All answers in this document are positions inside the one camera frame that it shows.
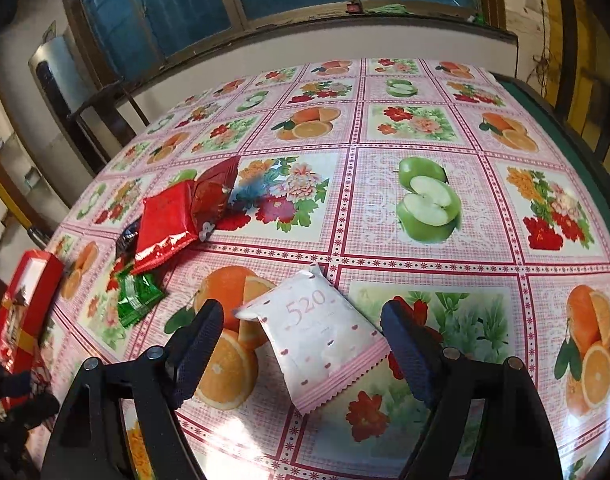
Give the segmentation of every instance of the pink tablecloth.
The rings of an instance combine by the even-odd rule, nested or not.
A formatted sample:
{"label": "pink tablecloth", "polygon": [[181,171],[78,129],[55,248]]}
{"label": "pink tablecloth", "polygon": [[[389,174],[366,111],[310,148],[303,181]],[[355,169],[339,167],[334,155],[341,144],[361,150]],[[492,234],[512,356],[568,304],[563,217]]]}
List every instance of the pink tablecloth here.
{"label": "pink tablecloth", "polygon": [[[111,279],[117,235],[141,214],[143,197],[233,154],[242,156],[231,200],[237,214],[207,246],[185,250],[163,280],[168,296],[122,329]],[[433,163],[416,159],[396,173],[407,157]],[[430,178],[414,188],[409,179],[418,174]],[[437,180],[458,198],[438,199]],[[398,205],[413,209],[418,200],[421,228]],[[451,206],[438,210],[440,200]],[[382,304],[400,295],[427,309],[426,325],[445,344],[480,360],[521,357],[563,470],[582,474],[610,437],[610,236],[560,150],[485,70],[333,60],[203,91],[105,168],[50,250],[72,266],[43,345],[61,400],[86,357],[116,362],[164,344],[170,318],[198,290],[230,311],[313,260],[376,325]],[[245,348],[250,335],[231,320],[222,337],[230,354],[218,370],[231,375],[212,373],[178,412],[208,478],[398,475],[426,410],[388,360],[301,418],[271,347]],[[554,370],[563,341],[578,350],[565,350],[571,366]],[[237,383],[219,383],[235,372]],[[142,446],[133,407],[125,408],[130,442]],[[470,459],[480,408],[472,405],[456,476]],[[38,462],[48,435],[41,428],[32,436]],[[147,478],[147,465],[139,468]]]}

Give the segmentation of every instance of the green cloth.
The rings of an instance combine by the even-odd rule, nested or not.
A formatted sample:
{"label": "green cloth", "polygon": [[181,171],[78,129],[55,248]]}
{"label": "green cloth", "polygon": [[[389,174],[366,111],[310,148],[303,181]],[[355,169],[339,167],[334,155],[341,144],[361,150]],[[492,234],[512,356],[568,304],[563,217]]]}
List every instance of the green cloth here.
{"label": "green cloth", "polygon": [[540,124],[543,130],[549,135],[551,140],[554,141],[556,146],[559,147],[560,151],[563,152],[566,159],[569,161],[571,166],[576,170],[576,173],[580,176],[582,183],[589,191],[589,194],[594,199],[596,207],[600,212],[600,216],[607,226],[607,230],[610,234],[610,208],[607,205],[605,197],[602,195],[598,186],[592,179],[592,176],[587,171],[585,164],[576,153],[576,150],[572,147],[569,141],[560,131],[560,127],[549,118],[549,115],[540,108],[530,97],[525,95],[520,88],[511,82],[500,81],[500,84],[527,110],[534,119]]}

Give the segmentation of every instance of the red candy wrapper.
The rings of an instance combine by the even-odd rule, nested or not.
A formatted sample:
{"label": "red candy wrapper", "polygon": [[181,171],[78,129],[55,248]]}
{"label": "red candy wrapper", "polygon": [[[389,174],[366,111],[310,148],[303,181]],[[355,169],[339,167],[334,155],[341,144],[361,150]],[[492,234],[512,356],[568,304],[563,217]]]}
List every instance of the red candy wrapper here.
{"label": "red candy wrapper", "polygon": [[190,215],[193,195],[194,182],[184,180],[143,200],[132,274],[155,269],[198,240]]}
{"label": "red candy wrapper", "polygon": [[[32,371],[32,391],[43,391],[49,374],[42,372],[37,339],[63,264],[43,251],[27,251],[12,277],[0,308],[0,363],[11,374]],[[3,399],[6,410],[24,399]]]}
{"label": "red candy wrapper", "polygon": [[192,220],[201,242],[214,230],[225,212],[238,176],[239,156],[233,156],[203,173],[195,184]]}

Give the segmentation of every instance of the table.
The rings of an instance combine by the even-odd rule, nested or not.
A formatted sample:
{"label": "table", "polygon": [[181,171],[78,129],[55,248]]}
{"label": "table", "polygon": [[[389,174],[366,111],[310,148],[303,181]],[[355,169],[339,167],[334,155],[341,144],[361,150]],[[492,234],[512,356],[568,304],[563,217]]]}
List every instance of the table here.
{"label": "table", "polygon": [[[376,326],[400,295],[443,344],[523,359],[563,471],[582,474],[610,439],[610,218],[553,138],[492,74],[440,60],[331,60],[187,98],[107,165],[50,242],[70,266],[42,343],[54,394],[91,355],[116,362],[163,345],[195,297],[229,312],[313,260]],[[123,329],[114,240],[143,197],[234,154],[232,212],[173,261],[155,310]],[[227,351],[178,411],[208,478],[398,475],[427,412],[392,361],[301,417],[262,335],[230,320],[221,338]],[[454,476],[481,413],[472,403]],[[32,434],[39,463],[48,436]]]}

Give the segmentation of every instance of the pink package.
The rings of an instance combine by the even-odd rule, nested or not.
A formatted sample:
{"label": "pink package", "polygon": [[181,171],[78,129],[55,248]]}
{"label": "pink package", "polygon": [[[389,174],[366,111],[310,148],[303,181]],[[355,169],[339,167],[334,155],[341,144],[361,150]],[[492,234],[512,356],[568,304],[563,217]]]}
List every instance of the pink package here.
{"label": "pink package", "polygon": [[357,381],[390,351],[387,340],[316,263],[243,306],[236,317],[260,320],[302,415]]}

